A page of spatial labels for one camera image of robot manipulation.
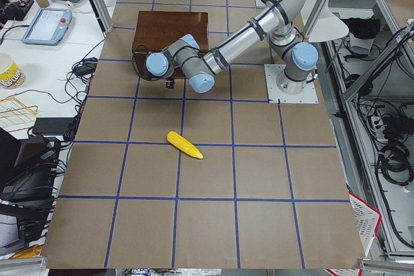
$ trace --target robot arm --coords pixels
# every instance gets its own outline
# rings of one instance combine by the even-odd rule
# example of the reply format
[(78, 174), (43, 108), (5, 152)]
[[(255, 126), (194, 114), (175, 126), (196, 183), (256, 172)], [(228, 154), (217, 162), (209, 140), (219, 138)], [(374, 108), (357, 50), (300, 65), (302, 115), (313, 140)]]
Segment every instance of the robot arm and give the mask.
[[(299, 43), (292, 20), (299, 14), (305, 0), (262, 0), (266, 8), (251, 18), (225, 42), (211, 49), (202, 58), (198, 57), (199, 46), (191, 35), (185, 35), (160, 53), (151, 54), (146, 61), (147, 70), (156, 78), (171, 78), (175, 69), (181, 67), (195, 92), (204, 93), (214, 86), (214, 76), (227, 69), (241, 54), (258, 42), (269, 37), (270, 46), (286, 62), (288, 81), (304, 81), (313, 68), (318, 53), (314, 47)], [(302, 46), (298, 54), (295, 51)], [(309, 52), (314, 49), (309, 61)], [(283, 87), (292, 92), (292, 87)]]

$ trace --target yellow and white container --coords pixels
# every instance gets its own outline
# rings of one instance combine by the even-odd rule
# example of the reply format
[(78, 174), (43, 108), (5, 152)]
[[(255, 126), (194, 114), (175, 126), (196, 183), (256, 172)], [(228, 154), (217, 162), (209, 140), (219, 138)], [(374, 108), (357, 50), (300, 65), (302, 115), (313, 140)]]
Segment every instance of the yellow and white container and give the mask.
[(14, 60), (5, 53), (0, 53), (0, 87), (15, 89), (24, 84), (26, 75)]

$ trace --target device screen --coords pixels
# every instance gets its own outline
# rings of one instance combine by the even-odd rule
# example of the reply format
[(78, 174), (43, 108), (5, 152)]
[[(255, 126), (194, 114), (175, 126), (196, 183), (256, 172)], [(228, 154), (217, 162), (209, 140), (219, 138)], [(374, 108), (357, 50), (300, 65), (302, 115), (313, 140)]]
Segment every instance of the device screen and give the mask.
[(49, 41), (59, 27), (64, 11), (44, 10), (36, 20), (27, 39)]

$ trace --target corn cob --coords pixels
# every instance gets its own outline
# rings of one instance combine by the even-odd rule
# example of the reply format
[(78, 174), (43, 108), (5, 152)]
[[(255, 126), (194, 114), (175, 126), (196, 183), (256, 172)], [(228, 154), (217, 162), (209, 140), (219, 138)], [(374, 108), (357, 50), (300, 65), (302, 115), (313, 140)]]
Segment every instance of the corn cob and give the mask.
[(167, 135), (167, 141), (175, 146), (177, 149), (180, 149), (182, 152), (194, 157), (194, 158), (203, 158), (201, 152), (196, 146), (194, 146), (187, 139), (182, 137), (179, 133), (171, 131)]

